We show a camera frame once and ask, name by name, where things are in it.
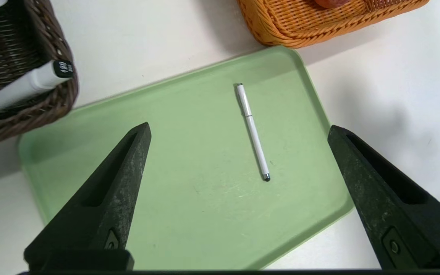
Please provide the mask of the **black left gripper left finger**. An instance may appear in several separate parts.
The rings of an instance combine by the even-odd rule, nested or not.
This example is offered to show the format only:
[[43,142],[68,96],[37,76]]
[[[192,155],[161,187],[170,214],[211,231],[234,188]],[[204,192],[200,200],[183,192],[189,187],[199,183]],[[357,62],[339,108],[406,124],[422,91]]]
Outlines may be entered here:
[[24,251],[29,270],[132,270],[126,250],[152,135],[127,132]]

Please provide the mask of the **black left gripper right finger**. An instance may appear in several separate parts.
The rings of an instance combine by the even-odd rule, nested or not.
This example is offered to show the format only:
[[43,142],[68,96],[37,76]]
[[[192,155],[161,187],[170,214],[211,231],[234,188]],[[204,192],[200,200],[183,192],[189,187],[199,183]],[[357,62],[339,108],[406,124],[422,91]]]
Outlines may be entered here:
[[353,132],[328,144],[384,270],[440,270],[440,202]]

